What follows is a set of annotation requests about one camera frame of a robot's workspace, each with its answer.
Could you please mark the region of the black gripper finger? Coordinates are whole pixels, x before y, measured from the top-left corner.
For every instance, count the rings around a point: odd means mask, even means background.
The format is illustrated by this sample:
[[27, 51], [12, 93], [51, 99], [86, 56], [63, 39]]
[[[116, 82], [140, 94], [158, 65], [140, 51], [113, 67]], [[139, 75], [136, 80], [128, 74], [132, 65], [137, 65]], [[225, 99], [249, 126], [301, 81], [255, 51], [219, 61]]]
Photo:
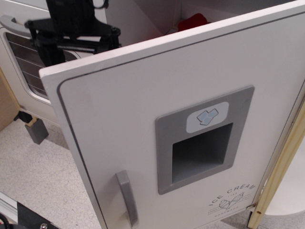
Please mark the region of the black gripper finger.
[[36, 44], [36, 49], [42, 62], [46, 67], [65, 62], [63, 50], [57, 48], [55, 44]]

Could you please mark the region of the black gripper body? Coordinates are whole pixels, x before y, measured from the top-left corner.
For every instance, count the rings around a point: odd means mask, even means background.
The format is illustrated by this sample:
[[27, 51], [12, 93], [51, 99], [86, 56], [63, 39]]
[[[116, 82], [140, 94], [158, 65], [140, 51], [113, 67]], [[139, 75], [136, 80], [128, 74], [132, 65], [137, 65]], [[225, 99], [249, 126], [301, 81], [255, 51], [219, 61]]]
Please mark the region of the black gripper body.
[[50, 18], [25, 22], [34, 42], [54, 43], [59, 49], [93, 54], [121, 47], [120, 29], [95, 17], [95, 10], [109, 6], [107, 0], [99, 7], [92, 0], [48, 0], [46, 3]]

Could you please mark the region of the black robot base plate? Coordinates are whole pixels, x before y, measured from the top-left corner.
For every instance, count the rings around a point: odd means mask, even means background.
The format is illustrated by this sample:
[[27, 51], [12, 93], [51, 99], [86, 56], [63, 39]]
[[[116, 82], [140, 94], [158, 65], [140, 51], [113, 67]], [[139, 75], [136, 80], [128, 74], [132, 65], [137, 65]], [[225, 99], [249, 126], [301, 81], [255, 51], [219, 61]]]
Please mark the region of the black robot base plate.
[[19, 202], [16, 202], [13, 205], [1, 202], [0, 228], [58, 229], [59, 227]]

